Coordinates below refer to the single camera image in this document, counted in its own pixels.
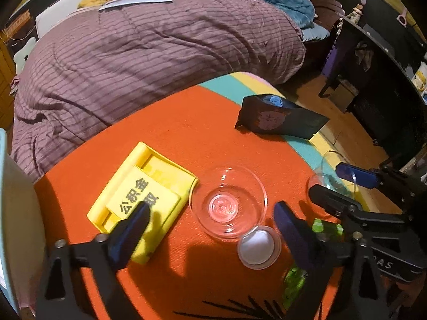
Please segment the paper sheet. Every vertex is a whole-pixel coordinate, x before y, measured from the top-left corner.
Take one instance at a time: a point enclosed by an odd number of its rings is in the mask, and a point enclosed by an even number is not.
[[[135,5],[140,3],[150,3],[150,2],[172,2],[172,0],[114,0],[110,3],[103,5],[98,10],[98,12],[105,10],[107,8],[113,8],[113,7],[125,6],[125,5]]]

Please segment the orange tabletop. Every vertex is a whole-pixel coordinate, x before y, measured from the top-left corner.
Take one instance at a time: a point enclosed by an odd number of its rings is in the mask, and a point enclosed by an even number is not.
[[[229,99],[194,86],[136,112],[80,146],[35,185],[48,245],[61,238],[71,244],[85,242],[98,233],[86,214],[139,141],[195,175],[220,165],[251,169],[267,192],[268,226],[275,227],[272,209],[279,200],[285,200],[298,217],[312,221],[305,187],[313,171],[281,137],[234,129],[239,109]],[[232,299],[250,306],[250,296],[261,306],[264,300],[281,304],[283,276],[291,264],[283,246],[269,268],[244,267],[236,243],[210,238],[187,206],[150,261],[130,262],[118,279],[144,319],[186,319],[174,312],[240,317],[206,302],[232,306],[228,301]],[[90,271],[82,274],[98,318],[108,319]],[[335,273],[325,294],[323,317],[338,277]]]

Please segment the black pouch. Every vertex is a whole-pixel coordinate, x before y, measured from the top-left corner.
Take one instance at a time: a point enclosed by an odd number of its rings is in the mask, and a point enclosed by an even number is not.
[[[243,99],[235,128],[244,126],[259,134],[311,139],[328,121],[283,97],[264,94]]]

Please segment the yellow box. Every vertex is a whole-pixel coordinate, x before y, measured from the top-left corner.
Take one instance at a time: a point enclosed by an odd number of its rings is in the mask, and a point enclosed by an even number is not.
[[[139,142],[121,164],[88,213],[101,232],[110,233],[139,201],[150,204],[151,218],[132,260],[148,261],[188,201],[197,177]]]

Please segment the striped blanket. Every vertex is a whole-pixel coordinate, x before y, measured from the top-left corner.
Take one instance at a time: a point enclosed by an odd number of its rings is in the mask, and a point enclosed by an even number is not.
[[[261,0],[173,0],[72,15],[27,59],[11,155],[35,182],[100,131],[179,90],[235,71],[283,83],[303,63],[300,34]]]

